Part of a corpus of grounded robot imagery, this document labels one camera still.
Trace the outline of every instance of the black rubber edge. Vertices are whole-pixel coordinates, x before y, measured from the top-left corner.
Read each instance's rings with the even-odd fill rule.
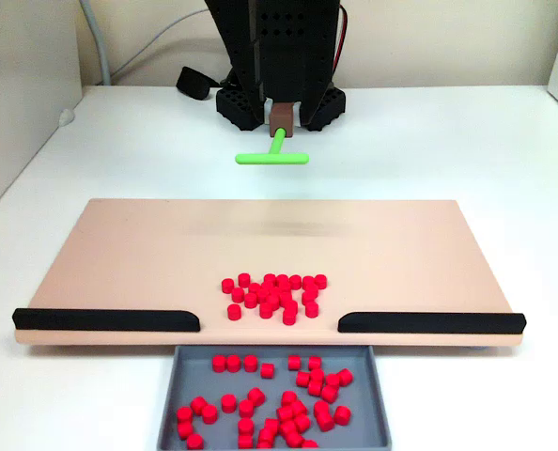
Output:
[[[352,312],[340,318],[345,334],[522,334],[521,313]]]
[[[200,320],[185,310],[17,308],[19,331],[200,332]]]

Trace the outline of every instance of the red cylinder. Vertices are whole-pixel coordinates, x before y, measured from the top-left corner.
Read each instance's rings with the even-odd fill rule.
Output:
[[[327,287],[327,276],[325,274],[317,274],[315,276],[315,285],[318,289],[325,289]]]
[[[304,307],[304,314],[308,318],[316,318],[318,316],[318,304],[314,301],[307,303]]]
[[[231,291],[231,301],[233,301],[234,303],[242,303],[244,295],[245,293],[243,291],[243,288],[233,288],[233,291]]]
[[[236,303],[229,305],[226,308],[226,315],[232,321],[237,321],[238,319],[241,318],[241,307]]]
[[[204,449],[204,439],[201,435],[192,434],[187,438],[187,449]]]
[[[233,279],[223,279],[223,282],[221,282],[221,290],[224,294],[230,294],[234,287],[235,282],[233,282]]]
[[[216,406],[209,404],[202,409],[202,421],[205,425],[213,425],[219,419],[219,411]]]
[[[310,373],[299,371],[298,376],[296,376],[296,385],[299,387],[307,387],[308,382],[310,382]]]
[[[255,355],[246,355],[243,358],[243,369],[247,373],[254,373],[258,370],[258,358]]]
[[[289,284],[291,289],[300,289],[302,288],[302,278],[298,274],[294,274],[289,277]]]
[[[289,355],[287,357],[287,369],[289,371],[298,371],[300,369],[301,364],[302,361],[299,355]]]
[[[247,288],[250,286],[250,274],[243,272],[238,275],[238,285],[242,288]]]
[[[258,296],[255,293],[248,293],[243,297],[245,308],[255,308],[258,305]]]
[[[226,370],[226,357],[223,355],[215,355],[212,357],[212,371],[222,373]]]
[[[177,409],[177,421],[179,423],[191,423],[194,420],[194,411],[191,407],[183,406]]]
[[[347,368],[342,369],[339,373],[337,373],[337,376],[339,376],[339,385],[341,387],[350,385],[354,380],[352,373],[350,373],[349,369]]]
[[[346,406],[339,406],[335,409],[335,413],[333,414],[334,422],[339,426],[346,426],[350,422],[350,417],[352,413],[350,409]]]
[[[238,399],[235,395],[227,393],[221,398],[221,410],[224,413],[233,413],[238,408]]]
[[[226,358],[226,369],[229,373],[237,373],[241,369],[241,360],[237,355],[229,355]]]
[[[187,440],[187,438],[194,433],[194,425],[190,422],[178,423],[177,433],[181,440]]]
[[[244,399],[240,402],[240,417],[252,418],[254,415],[254,404],[250,399]]]

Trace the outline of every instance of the red plastic piece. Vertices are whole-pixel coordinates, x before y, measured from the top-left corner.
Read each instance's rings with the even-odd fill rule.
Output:
[[[258,370],[258,358],[255,355],[246,355],[243,358],[243,369],[247,373],[255,373]]]
[[[233,288],[233,291],[231,291],[231,301],[233,301],[234,303],[242,303],[243,296],[245,296],[243,288],[237,287]]]
[[[273,312],[275,310],[278,310],[279,306],[281,305],[281,301],[279,301],[279,296],[277,296],[276,294],[270,294],[269,297],[267,298],[267,304],[271,306]]]
[[[203,397],[195,397],[190,406],[192,411],[199,416],[202,414],[202,409],[208,406],[208,402]]]
[[[302,279],[302,288],[307,289],[315,284],[315,278],[312,275],[306,275]]]
[[[325,289],[327,287],[327,276],[325,274],[317,274],[315,276],[315,285],[318,289]]]
[[[272,305],[266,301],[264,303],[262,303],[258,309],[258,313],[260,314],[260,317],[263,319],[269,319],[270,317],[272,317]]]
[[[248,399],[252,401],[254,407],[259,407],[264,404],[264,401],[267,400],[267,397],[264,393],[262,393],[262,390],[260,390],[258,387],[254,387],[248,392]]]
[[[331,385],[325,385],[320,392],[320,397],[325,399],[330,404],[333,404],[337,399],[337,389]]]
[[[226,357],[223,355],[215,355],[212,357],[212,371],[222,373],[226,370]]]
[[[240,435],[238,438],[238,449],[254,448],[254,437],[251,435]]]
[[[317,401],[315,403],[315,407],[313,408],[313,412],[315,413],[315,416],[319,416],[320,413],[324,412],[329,414],[329,404],[325,401]]]
[[[309,370],[313,370],[313,369],[318,369],[321,368],[323,366],[323,361],[320,359],[320,357],[317,357],[316,355],[311,355],[310,357],[308,357],[308,369]]]
[[[238,399],[235,395],[227,393],[221,398],[221,410],[224,413],[233,413],[238,408]]]
[[[319,381],[319,382],[325,381],[325,371],[323,371],[320,368],[313,369],[310,372],[310,380],[311,381]]]
[[[256,292],[256,296],[258,297],[258,303],[265,303],[267,298],[269,297],[269,291],[264,288],[260,287],[260,290]]]
[[[279,418],[279,422],[285,423],[286,421],[291,420],[293,417],[294,411],[291,410],[291,407],[285,406],[277,409],[277,418]]]
[[[293,326],[296,323],[297,313],[294,313],[292,309],[285,309],[283,311],[283,323],[286,326]]]
[[[262,379],[272,379],[275,376],[275,365],[262,364],[260,366],[260,377]]]
[[[318,304],[314,301],[307,303],[304,308],[304,314],[308,318],[316,318],[318,316]]]
[[[317,424],[318,428],[323,432],[327,432],[335,426],[332,416],[327,412],[321,412],[317,415]]]
[[[296,376],[296,385],[299,387],[307,387],[308,382],[310,382],[310,373],[299,371],[298,376]]]
[[[267,418],[264,420],[264,429],[269,430],[273,436],[279,433],[279,420],[276,418]]]
[[[312,291],[305,291],[302,293],[302,305],[307,305],[308,303],[312,303],[315,301],[317,296]]]
[[[289,355],[287,357],[287,369],[289,371],[298,371],[302,365],[302,359],[299,355]]]
[[[259,290],[260,290],[260,284],[257,284],[256,282],[251,283],[250,287],[248,287],[248,293],[256,294]]]
[[[202,421],[205,425],[213,425],[219,419],[219,411],[216,406],[209,404],[202,409]]]
[[[296,424],[296,429],[301,434],[310,428],[310,418],[306,415],[298,415],[294,418],[294,423]]]
[[[279,294],[280,304],[284,308],[287,305],[289,305],[293,300],[294,300],[294,298],[291,296],[291,291],[284,291],[284,292]]]
[[[241,418],[238,422],[238,432],[240,435],[254,435],[254,421],[250,418]]]
[[[241,360],[237,355],[229,355],[226,358],[226,369],[229,373],[237,373],[241,369]]]
[[[243,296],[245,308],[255,308],[258,305],[258,296],[255,293],[248,293]]]
[[[308,395],[313,397],[320,397],[320,392],[323,389],[323,383],[319,381],[310,381],[308,383]]]
[[[241,307],[233,303],[226,308],[226,314],[232,321],[237,321],[241,318]]]
[[[233,291],[234,287],[235,282],[233,282],[233,279],[223,279],[223,282],[221,282],[221,289],[223,290],[224,294],[231,294],[231,291]]]
[[[265,274],[263,280],[265,282],[275,285],[275,274]]]
[[[281,407],[291,406],[291,403],[295,402],[297,399],[298,395],[296,395],[295,392],[287,390],[281,395]]]
[[[303,442],[304,437],[298,432],[292,432],[286,436],[286,443],[290,448],[299,448]]]
[[[279,274],[276,278],[275,278],[275,285],[277,287],[279,287],[281,284],[284,283],[289,283],[289,277],[287,277],[286,274]]]
[[[333,414],[334,422],[339,426],[346,426],[350,422],[350,417],[352,413],[350,409],[346,406],[339,406],[335,409],[335,413]]]
[[[258,432],[258,443],[269,443],[272,444],[275,441],[275,435],[273,434],[270,429],[262,428],[260,432]]]
[[[352,373],[350,373],[349,369],[347,368],[342,369],[339,373],[337,373],[337,376],[339,376],[339,384],[342,387],[350,385],[354,380]]]
[[[243,272],[238,275],[238,285],[242,288],[248,288],[250,286],[250,274]]]
[[[296,424],[293,422],[293,420],[287,420],[285,423],[282,423],[279,426],[279,433],[282,435],[283,438],[297,431],[298,428],[296,428]]]
[[[318,443],[314,440],[304,440],[301,448],[318,448]]]
[[[254,416],[254,403],[250,399],[240,402],[240,417],[252,418]]]
[[[289,284],[291,289],[300,289],[302,288],[302,278],[298,274],[294,274],[289,277]]]
[[[177,433],[181,440],[187,440],[187,438],[194,433],[194,425],[189,421],[178,423]]]
[[[183,406],[177,409],[177,421],[179,423],[191,423],[194,420],[194,411],[191,407]]]
[[[187,449],[204,449],[204,439],[201,435],[192,434],[187,438]]]
[[[339,388],[339,376],[336,374],[328,374],[325,376],[325,383],[334,388]]]
[[[299,399],[296,399],[291,404],[291,410],[294,412],[294,416],[300,416],[300,415],[308,414],[308,408]]]

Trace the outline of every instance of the gray cable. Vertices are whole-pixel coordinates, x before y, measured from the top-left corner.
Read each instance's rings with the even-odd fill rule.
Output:
[[[83,9],[87,24],[89,25],[89,29],[91,30],[95,45],[98,49],[102,83],[109,86],[112,84],[112,81],[110,77],[110,66],[108,65],[108,56],[106,55],[106,48],[103,43],[103,34],[98,26],[98,21],[95,19],[95,14],[93,13],[89,0],[79,0],[79,2],[81,3],[81,8]]]
[[[153,44],[154,42],[156,42],[156,40],[158,40],[158,38],[160,36],[162,36],[164,33],[166,33],[168,30],[170,30],[173,26],[175,26],[177,23],[184,21],[185,19],[189,19],[190,17],[199,14],[200,12],[206,12],[208,11],[207,9],[199,9],[198,11],[194,11],[194,12],[190,12],[189,14],[185,14],[182,17],[179,17],[178,19],[176,19],[174,22],[170,23],[169,25],[167,25],[161,32],[159,32],[156,36],[154,36],[152,38],[152,40],[150,42],[148,42],[139,52],[137,52],[135,55],[133,55],[131,57],[131,59],[129,59],[129,61],[127,61],[125,64],[123,64],[122,66],[120,66],[118,69],[116,69],[114,72],[112,72],[112,76],[116,76],[120,71],[122,71],[123,69],[125,69],[127,66],[129,66],[132,61],[139,56],[140,54],[142,54],[144,52],[144,50],[149,47],[151,44]]]

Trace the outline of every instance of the white table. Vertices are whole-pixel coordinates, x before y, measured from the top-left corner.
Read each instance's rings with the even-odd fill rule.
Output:
[[[91,197],[454,198],[515,311],[516,349],[377,349],[394,450],[558,449],[558,103],[543,87],[347,91],[324,132],[238,166],[239,132],[174,88],[90,87],[0,200],[0,450],[155,449],[172,348],[29,348],[26,306]]]

